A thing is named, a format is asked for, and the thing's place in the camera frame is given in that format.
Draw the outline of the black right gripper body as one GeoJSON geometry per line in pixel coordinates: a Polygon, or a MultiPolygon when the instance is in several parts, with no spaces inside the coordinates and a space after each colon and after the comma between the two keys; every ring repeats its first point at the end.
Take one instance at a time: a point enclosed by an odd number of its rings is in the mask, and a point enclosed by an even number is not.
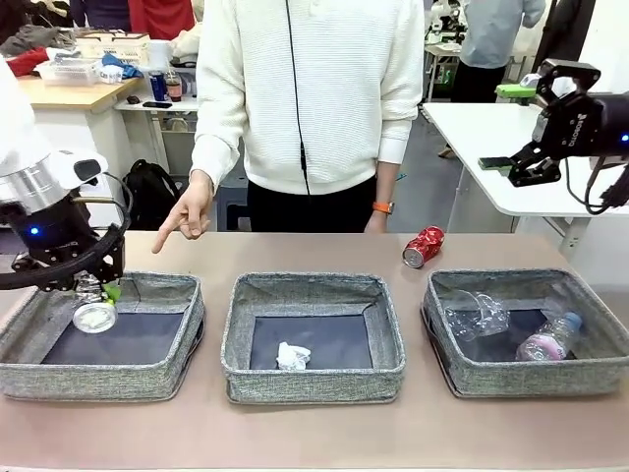
{"type": "Polygon", "coordinates": [[[628,155],[628,95],[572,92],[540,113],[533,142],[551,158],[628,155]]]}

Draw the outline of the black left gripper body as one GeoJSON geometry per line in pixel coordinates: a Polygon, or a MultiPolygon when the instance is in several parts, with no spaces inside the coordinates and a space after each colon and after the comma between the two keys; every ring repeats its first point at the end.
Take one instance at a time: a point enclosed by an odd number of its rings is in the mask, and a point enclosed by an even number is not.
{"type": "Polygon", "coordinates": [[[90,213],[86,205],[74,202],[78,196],[69,194],[30,214],[19,203],[1,205],[1,222],[7,223],[27,247],[14,258],[13,271],[58,265],[78,257],[98,241],[88,224],[90,213]]]}

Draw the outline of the person's right hand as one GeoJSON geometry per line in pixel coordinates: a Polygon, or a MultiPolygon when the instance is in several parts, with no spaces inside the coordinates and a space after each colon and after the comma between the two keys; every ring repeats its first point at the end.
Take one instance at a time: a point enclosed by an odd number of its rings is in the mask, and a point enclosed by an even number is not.
{"type": "Polygon", "coordinates": [[[158,254],[174,231],[179,231],[188,240],[199,239],[209,227],[208,212],[213,197],[213,182],[210,177],[201,170],[194,170],[187,190],[159,227],[151,252],[158,254]]]}

